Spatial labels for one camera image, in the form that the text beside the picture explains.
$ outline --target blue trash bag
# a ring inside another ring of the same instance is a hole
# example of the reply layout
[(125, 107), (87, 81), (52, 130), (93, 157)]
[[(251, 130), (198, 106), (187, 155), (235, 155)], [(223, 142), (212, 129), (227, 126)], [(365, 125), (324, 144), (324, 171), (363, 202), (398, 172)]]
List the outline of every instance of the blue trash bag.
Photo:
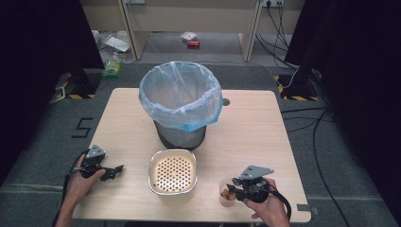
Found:
[(221, 87), (205, 66), (188, 61), (158, 65), (141, 80), (139, 100), (163, 127), (194, 131), (218, 121)]

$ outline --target metal basket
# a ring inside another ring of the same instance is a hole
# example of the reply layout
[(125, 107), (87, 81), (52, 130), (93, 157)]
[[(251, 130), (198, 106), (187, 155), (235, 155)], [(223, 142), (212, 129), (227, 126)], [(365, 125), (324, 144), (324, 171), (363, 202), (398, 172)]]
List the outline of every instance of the metal basket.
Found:
[(148, 183), (158, 195), (179, 195), (191, 191), (197, 183), (197, 161), (186, 149), (161, 150), (149, 165)]

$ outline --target hand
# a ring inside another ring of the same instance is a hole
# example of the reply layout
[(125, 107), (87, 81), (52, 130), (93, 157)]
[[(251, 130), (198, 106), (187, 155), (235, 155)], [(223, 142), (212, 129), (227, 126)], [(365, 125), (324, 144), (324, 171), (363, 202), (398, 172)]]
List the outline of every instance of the hand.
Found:
[[(82, 154), (77, 161), (76, 167), (79, 167), (85, 155)], [(65, 194), (65, 201), (71, 201), (74, 207), (88, 194), (89, 189), (97, 182), (97, 180), (104, 175), (106, 170), (100, 169), (90, 178), (83, 178), (79, 171), (76, 171), (68, 184), (67, 193)]]
[[(273, 179), (265, 178), (265, 180), (271, 186), (277, 188)], [(275, 196), (269, 195), (268, 198), (262, 203), (256, 203), (248, 199), (245, 199), (244, 203), (246, 206), (254, 210), (255, 213), (252, 215), (253, 219), (261, 218), (263, 222), (270, 227), (289, 226), (284, 204)]]
[[(76, 167), (79, 167), (85, 157), (82, 154), (77, 161)], [(83, 178), (79, 171), (76, 171), (70, 179), (64, 201), (61, 205), (59, 217), (56, 222), (57, 227), (72, 226), (74, 209), (82, 198), (88, 194), (89, 189), (104, 175), (106, 170), (100, 169), (90, 178)]]

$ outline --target gray carpet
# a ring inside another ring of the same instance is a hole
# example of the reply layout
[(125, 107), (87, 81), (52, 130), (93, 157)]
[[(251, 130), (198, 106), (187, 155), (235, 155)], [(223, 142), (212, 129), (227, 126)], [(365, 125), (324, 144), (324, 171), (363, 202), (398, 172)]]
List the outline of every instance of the gray carpet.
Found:
[[(154, 66), (124, 64), (118, 78), (100, 82), (95, 98), (65, 99), (47, 108), (36, 134), (0, 188), (0, 226), (51, 224), (61, 200), (63, 176), (74, 159), (89, 147), (112, 90), (138, 87), (142, 77)], [(262, 66), (205, 66), (218, 78), (222, 89), (272, 90), (276, 94), (313, 211), (309, 223), (292, 226), (345, 226), (340, 211), (351, 226), (397, 226), (365, 169), (354, 159), (331, 110), (320, 121), (315, 137), (316, 119), (324, 109), (287, 112), (326, 107), (326, 97), (317, 102), (284, 100), (270, 72)], [(293, 73), (278, 67), (270, 70), (274, 75)], [(80, 126), (90, 128), (87, 136), (87, 130), (77, 130), (82, 118)], [(323, 184), (317, 161), (340, 210)], [(75, 220), (75, 226), (125, 224), (125, 221)]]

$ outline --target mesh trash can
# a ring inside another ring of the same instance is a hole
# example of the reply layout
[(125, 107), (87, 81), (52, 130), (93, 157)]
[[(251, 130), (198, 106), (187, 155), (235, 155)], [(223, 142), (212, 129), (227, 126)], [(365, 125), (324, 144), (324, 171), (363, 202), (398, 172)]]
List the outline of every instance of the mesh trash can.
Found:
[(187, 61), (150, 70), (141, 80), (139, 100), (166, 148), (200, 146), (206, 126), (218, 121), (222, 108), (221, 87), (213, 73)]

